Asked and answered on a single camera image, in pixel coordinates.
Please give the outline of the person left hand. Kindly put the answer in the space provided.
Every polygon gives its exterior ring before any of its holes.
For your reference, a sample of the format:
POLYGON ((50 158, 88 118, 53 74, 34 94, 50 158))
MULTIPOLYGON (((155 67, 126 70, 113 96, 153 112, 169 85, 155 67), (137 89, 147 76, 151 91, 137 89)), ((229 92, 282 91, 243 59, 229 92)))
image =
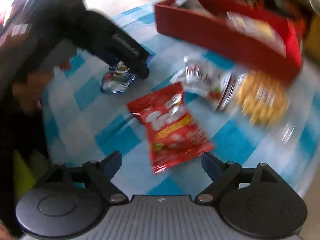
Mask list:
POLYGON ((42 108, 42 94, 53 79, 52 69, 37 70, 29 73, 25 82, 17 81, 12 85, 12 94, 25 113, 30 114, 42 108))

